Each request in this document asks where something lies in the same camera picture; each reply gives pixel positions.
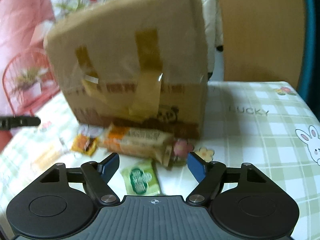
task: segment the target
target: yellow flower print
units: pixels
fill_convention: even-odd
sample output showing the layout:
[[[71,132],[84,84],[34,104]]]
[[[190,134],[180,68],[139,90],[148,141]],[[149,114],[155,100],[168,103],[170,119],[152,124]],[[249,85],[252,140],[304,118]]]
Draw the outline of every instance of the yellow flower print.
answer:
[[[214,150],[207,150],[207,148],[200,148],[199,151],[195,152],[204,161],[211,162],[213,160]]]
[[[277,92],[278,95],[280,95],[280,96],[284,96],[285,95],[285,92],[282,91],[281,89],[275,89],[275,92]]]

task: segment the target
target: snack package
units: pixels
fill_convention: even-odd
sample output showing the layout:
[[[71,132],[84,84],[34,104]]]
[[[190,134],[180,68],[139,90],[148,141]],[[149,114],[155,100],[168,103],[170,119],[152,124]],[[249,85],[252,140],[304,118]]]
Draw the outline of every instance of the snack package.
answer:
[[[56,143],[51,143],[48,147],[36,158],[32,163],[32,170],[45,171],[50,168],[55,161],[63,155],[61,151],[61,146]]]
[[[121,175],[128,195],[154,196],[160,194],[160,186],[151,159],[123,169]]]
[[[172,155],[174,136],[171,133],[152,129],[117,127],[109,129],[99,138],[99,146],[108,151],[151,158],[168,167]]]
[[[78,134],[70,150],[91,156],[97,148],[97,142],[97,138],[90,138],[89,136]]]

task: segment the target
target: panda drawing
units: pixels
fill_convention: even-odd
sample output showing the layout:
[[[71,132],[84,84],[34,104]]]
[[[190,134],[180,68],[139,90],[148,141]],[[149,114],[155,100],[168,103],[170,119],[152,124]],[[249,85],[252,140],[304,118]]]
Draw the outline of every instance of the panda drawing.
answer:
[[[159,106],[157,119],[163,123],[176,123],[179,109],[176,106]]]

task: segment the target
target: green plaid tablecloth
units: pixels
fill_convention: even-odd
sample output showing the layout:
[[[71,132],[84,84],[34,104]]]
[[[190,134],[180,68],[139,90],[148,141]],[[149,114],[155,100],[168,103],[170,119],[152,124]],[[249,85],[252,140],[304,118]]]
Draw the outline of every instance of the green plaid tablecloth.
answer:
[[[285,82],[209,82],[203,137],[195,150],[214,151],[213,159],[228,167],[250,162],[269,176],[298,203],[300,218],[292,234],[295,240],[320,239],[320,124],[297,93]],[[5,218],[9,201],[33,179],[30,159],[59,138],[70,147],[78,123],[63,94],[48,102],[37,115],[52,125],[45,132],[24,128],[0,155],[0,223],[12,233]],[[88,160],[101,161],[99,149],[92,158],[63,155],[59,162],[79,167]],[[120,169],[138,159],[120,156]],[[161,190],[184,198],[197,185],[187,167],[167,171],[157,167]],[[125,186],[119,171],[109,186],[122,198]],[[224,190],[235,187],[225,185]],[[73,187],[82,190],[81,186]]]

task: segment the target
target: red wire chair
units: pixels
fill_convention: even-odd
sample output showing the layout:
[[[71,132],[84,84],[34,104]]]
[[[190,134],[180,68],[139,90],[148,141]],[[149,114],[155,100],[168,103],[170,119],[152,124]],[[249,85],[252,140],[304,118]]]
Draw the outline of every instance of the red wire chair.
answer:
[[[39,68],[37,82],[26,90],[17,90],[17,78],[31,68]],[[7,64],[2,85],[13,115],[34,115],[36,110],[60,91],[45,51],[38,48],[17,54]]]

